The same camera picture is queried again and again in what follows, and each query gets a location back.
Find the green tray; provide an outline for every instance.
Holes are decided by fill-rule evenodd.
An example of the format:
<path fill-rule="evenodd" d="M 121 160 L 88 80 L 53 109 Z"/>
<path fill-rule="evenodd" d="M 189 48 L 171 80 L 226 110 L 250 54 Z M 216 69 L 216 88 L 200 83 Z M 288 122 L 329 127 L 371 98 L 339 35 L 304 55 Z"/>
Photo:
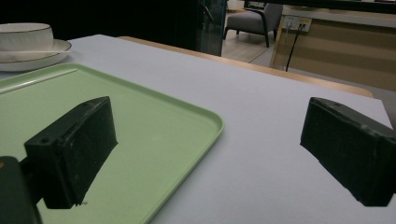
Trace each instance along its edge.
<path fill-rule="evenodd" d="M 0 81 L 0 156 L 81 102 L 109 96 L 119 144 L 81 206 L 37 206 L 44 223 L 147 223 L 223 130 L 217 114 L 89 67 L 64 63 Z"/>

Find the black cable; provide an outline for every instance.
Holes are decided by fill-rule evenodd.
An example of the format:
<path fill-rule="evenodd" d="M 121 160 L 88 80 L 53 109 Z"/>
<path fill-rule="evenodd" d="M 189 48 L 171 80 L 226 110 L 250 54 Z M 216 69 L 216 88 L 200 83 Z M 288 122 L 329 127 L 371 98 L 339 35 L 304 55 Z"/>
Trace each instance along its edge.
<path fill-rule="evenodd" d="M 300 25 L 298 26 L 297 34 L 296 34 L 296 36 L 295 36 L 295 38 L 294 38 L 293 46 L 291 47 L 291 51 L 290 51 L 288 63 L 286 64 L 286 72 L 287 72 L 288 69 L 289 69 L 289 63 L 290 63 L 290 59 L 291 59 L 291 54 L 293 53 L 294 46 L 296 45 L 296 42 L 297 42 L 297 38 L 298 38 L 298 36 L 300 35 L 300 32 L 303 30 L 304 27 L 305 27 L 305 24 L 300 24 Z"/>
<path fill-rule="evenodd" d="M 286 51 L 286 46 L 288 45 L 288 34 L 289 34 L 289 30 L 290 30 L 291 26 L 292 26 L 292 22 L 289 21 L 287 24 L 287 27 L 286 27 L 286 36 L 285 36 L 285 44 L 284 44 L 285 51 Z M 283 60 L 283 64 L 284 64 L 283 70 L 285 70 L 285 68 L 286 68 L 286 63 L 287 62 L 286 62 L 286 57 L 285 57 L 285 59 Z"/>

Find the table edge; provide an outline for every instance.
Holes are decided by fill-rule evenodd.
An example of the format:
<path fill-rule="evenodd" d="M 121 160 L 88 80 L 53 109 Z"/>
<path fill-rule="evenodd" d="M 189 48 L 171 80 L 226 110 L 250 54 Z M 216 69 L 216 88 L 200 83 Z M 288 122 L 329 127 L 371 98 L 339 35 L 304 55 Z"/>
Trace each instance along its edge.
<path fill-rule="evenodd" d="M 230 65 L 246 68 L 249 70 L 254 70 L 254 71 L 261 72 L 261 73 L 269 74 L 272 76 L 284 77 L 284 78 L 292 79 L 295 81 L 301 81 L 301 82 L 305 82 L 305 83 L 309 83 L 309 84 L 318 85 L 320 87 L 331 88 L 331 89 L 339 90 L 339 91 L 346 91 L 349 93 L 354 93 L 357 95 L 374 98 L 373 94 L 370 91 L 363 89 L 363 88 L 359 88 L 359 87 L 353 87 L 353 86 L 349 86 L 346 84 L 331 82 L 331 81 L 327 81 L 327 80 L 323 80 L 323 79 L 319 79 L 319 78 L 315 78 L 315 77 L 307 77 L 307 76 L 303 76 L 303 75 L 299 75 L 299 74 L 295 74 L 295 73 L 284 72 L 284 71 L 276 70 L 274 68 L 260 66 L 257 64 L 243 63 L 243 62 L 239 62 L 239 61 L 232 60 L 232 59 L 222 58 L 219 56 L 206 54 L 206 53 L 202 53 L 202 52 L 198 52 L 198 51 L 194 51 L 194 50 L 190 50 L 190 49 L 182 49 L 182 48 L 178 48 L 178 47 L 173 47 L 173 46 L 160 44 L 160 43 L 156 43 L 156 42 L 152 42 L 152 41 L 148 41 L 148 40 L 144 40 L 144 39 L 140 39 L 140 38 L 135 38 L 135 37 L 131 37 L 131 36 L 122 35 L 122 36 L 119 36 L 119 38 L 123 39 L 123 40 L 132 41 L 135 43 L 139 43 L 139 44 L 152 46 L 152 47 L 159 48 L 159 49 L 172 50 L 175 52 L 184 53 L 184 54 L 188 54 L 191 56 L 205 58 L 205 59 L 209 59 L 209 60 L 213 60 L 213 61 L 217 61 L 217 62 L 221 62 L 221 63 L 227 63 Z"/>

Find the gray armchair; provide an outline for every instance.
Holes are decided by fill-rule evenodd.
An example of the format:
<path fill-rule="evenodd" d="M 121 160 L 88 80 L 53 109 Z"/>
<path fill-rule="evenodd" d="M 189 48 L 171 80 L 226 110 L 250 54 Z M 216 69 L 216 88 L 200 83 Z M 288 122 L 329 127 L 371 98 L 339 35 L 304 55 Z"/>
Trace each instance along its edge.
<path fill-rule="evenodd" d="M 249 8 L 245 8 L 245 10 L 227 18 L 223 39 L 226 38 L 228 30 L 235 30 L 238 35 L 240 31 L 264 35 L 267 48 L 269 48 L 268 33 L 274 32 L 274 39 L 276 39 L 283 5 L 267 3 L 264 10 Z"/>

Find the power socket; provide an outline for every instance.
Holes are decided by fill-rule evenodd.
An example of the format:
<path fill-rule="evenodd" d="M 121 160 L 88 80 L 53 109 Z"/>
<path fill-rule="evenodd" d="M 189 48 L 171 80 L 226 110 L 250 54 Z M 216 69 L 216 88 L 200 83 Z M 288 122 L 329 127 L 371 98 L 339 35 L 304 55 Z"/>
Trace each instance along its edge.
<path fill-rule="evenodd" d="M 304 18 L 304 17 L 299 17 L 299 22 L 300 24 L 304 24 L 305 27 L 303 28 L 303 32 L 308 32 L 309 27 L 311 26 L 312 19 L 311 18 Z"/>
<path fill-rule="evenodd" d="M 311 26 L 312 19 L 304 18 L 304 17 L 295 17 L 295 16 L 285 16 L 285 20 L 283 20 L 282 28 L 289 30 L 298 30 L 300 24 L 304 24 L 304 28 L 302 32 L 308 32 L 309 27 Z"/>

